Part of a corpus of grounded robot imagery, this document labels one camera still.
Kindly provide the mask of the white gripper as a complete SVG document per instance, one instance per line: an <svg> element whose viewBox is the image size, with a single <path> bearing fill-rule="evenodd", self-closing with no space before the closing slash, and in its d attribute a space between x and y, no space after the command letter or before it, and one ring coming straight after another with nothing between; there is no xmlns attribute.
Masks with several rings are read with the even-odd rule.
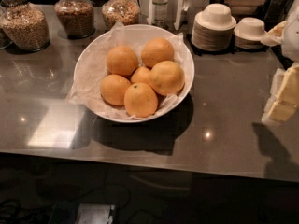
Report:
<svg viewBox="0 0 299 224"><path fill-rule="evenodd" d="M282 54L294 62L299 61L299 7L269 32L261 43L274 47L281 44ZM299 64L287 70L278 69L274 74L270 97L265 105L262 123L283 123L299 109Z"/></svg>

